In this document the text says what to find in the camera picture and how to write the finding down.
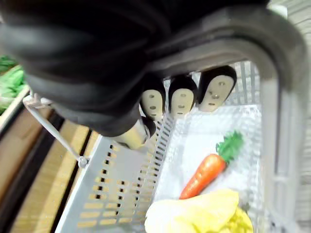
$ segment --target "white plastic basket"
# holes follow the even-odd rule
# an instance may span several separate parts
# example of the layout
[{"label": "white plastic basket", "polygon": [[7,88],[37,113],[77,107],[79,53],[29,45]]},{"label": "white plastic basket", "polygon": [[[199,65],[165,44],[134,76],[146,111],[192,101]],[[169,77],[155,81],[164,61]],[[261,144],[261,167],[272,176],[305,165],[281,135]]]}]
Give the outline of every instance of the white plastic basket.
[{"label": "white plastic basket", "polygon": [[[225,104],[212,114],[194,108],[176,122],[166,114],[139,150],[99,137],[88,164],[36,114],[43,98],[25,98],[29,111],[85,167],[56,231],[144,232],[151,203],[178,198],[216,142],[238,130],[245,140],[241,154],[204,192],[239,191],[255,232],[301,232],[297,222],[310,232],[304,213],[311,208],[296,208],[311,200],[308,190],[299,190],[309,87],[306,50],[295,27],[260,6],[228,7],[201,19],[150,48],[148,72],[168,77],[231,64],[238,80]],[[235,63],[245,60],[254,64]],[[199,75],[193,79],[198,84]]]},{"label": "white plastic basket", "polygon": [[[243,149],[203,193],[224,187],[237,190],[255,232],[282,232],[286,226],[278,221],[272,223],[264,208],[258,72],[250,62],[233,67],[238,74],[235,90],[225,106],[214,113],[194,108],[178,121],[166,114],[156,123],[153,138],[139,151],[99,137],[57,232],[144,232],[145,214],[151,203],[178,199],[203,158],[215,152],[216,143],[233,130],[243,134]],[[197,83],[199,77],[194,73]]]}]

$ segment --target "black fabric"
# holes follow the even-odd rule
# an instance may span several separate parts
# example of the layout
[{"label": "black fabric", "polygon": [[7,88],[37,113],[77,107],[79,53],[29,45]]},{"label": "black fabric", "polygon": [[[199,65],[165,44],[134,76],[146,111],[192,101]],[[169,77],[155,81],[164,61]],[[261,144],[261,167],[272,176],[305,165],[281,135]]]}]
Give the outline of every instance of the black fabric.
[{"label": "black fabric", "polygon": [[[144,51],[204,15],[242,3],[267,0],[0,0],[0,45],[61,115],[67,109],[122,118],[128,129],[143,91]],[[70,118],[115,134],[103,130],[105,120]]]}]

